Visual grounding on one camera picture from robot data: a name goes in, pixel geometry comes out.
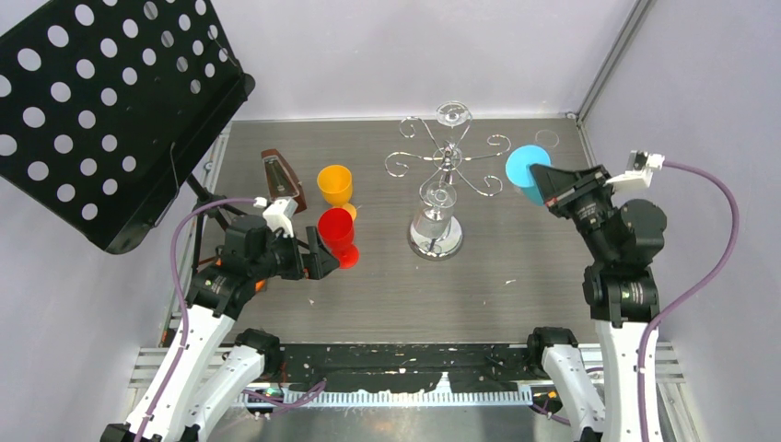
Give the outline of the yellow wine glass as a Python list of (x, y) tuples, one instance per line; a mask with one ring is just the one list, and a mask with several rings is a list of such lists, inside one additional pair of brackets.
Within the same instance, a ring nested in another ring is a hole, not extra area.
[(350, 203), (353, 196), (353, 175), (343, 165), (330, 165), (323, 168), (317, 177), (317, 185), (324, 200), (332, 207), (342, 208), (353, 220), (356, 208)]

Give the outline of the chrome wine glass rack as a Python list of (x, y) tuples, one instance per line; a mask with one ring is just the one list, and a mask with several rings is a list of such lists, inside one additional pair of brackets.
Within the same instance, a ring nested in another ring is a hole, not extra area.
[(419, 117), (406, 117), (399, 123), (399, 132), (406, 139), (416, 135), (414, 125), (421, 123), (428, 138), (434, 142), (435, 151), (429, 156), (404, 151), (389, 153), (383, 166), (393, 178), (402, 178), (409, 171), (403, 161), (406, 158), (419, 159), (434, 167), (434, 172), (418, 188), (419, 206), (413, 220), (407, 227), (407, 242), (418, 257), (431, 262), (442, 262), (455, 257), (464, 241), (463, 227), (455, 216), (455, 207), (459, 200), (456, 185), (465, 184), (477, 195), (492, 198), (504, 190), (503, 181), (496, 175), (484, 176), (482, 188), (470, 182), (460, 168), (478, 160), (504, 157), (510, 153), (512, 142), (503, 134), (490, 135), (486, 143), (495, 147), (494, 153), (480, 156), (467, 156), (460, 148), (460, 139), (439, 142), (429, 125)]

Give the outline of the red wine glass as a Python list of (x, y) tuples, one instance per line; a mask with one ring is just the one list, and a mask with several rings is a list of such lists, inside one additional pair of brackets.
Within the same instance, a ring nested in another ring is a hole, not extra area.
[(354, 244), (354, 220), (349, 212), (338, 207), (326, 210), (318, 220), (317, 229), (341, 269), (350, 269), (357, 264), (359, 250)]

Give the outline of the blue wine glass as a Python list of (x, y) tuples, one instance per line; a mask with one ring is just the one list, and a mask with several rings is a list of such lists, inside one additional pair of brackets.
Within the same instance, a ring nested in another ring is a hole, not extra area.
[(518, 192), (526, 196), (533, 204), (542, 206), (541, 192), (530, 172), (530, 167), (536, 164), (551, 165), (547, 151), (538, 145), (523, 145), (516, 148), (507, 158), (505, 172), (507, 179)]

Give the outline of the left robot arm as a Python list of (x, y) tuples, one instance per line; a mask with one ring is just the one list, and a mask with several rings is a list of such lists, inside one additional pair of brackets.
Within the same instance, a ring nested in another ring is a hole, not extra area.
[(253, 380), (275, 379), (283, 366), (278, 337), (239, 334), (227, 360), (206, 374), (216, 350), (262, 285), (320, 280), (339, 267), (315, 226), (297, 238), (288, 218), (244, 215), (225, 231), (216, 262), (198, 272), (184, 298), (178, 341), (167, 351), (144, 397), (126, 420), (109, 424), (103, 441), (205, 441)]

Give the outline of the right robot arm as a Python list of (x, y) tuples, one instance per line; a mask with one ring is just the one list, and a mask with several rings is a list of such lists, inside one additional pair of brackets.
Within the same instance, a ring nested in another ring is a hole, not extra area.
[(667, 217), (644, 199), (615, 206), (604, 167), (535, 164), (530, 174), (544, 205), (574, 223), (594, 260), (582, 288), (599, 338), (603, 390), (594, 386), (568, 329), (536, 328), (528, 338), (527, 369), (554, 383), (574, 440), (660, 441), (658, 334), (644, 333), (660, 313), (651, 263), (664, 247)]

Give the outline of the clear wine glass front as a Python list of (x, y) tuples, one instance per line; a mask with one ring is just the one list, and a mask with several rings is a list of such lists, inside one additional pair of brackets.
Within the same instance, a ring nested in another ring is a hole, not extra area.
[(422, 187), (420, 205), (411, 230), (423, 238), (440, 238), (450, 225), (457, 192), (446, 181), (432, 181)]

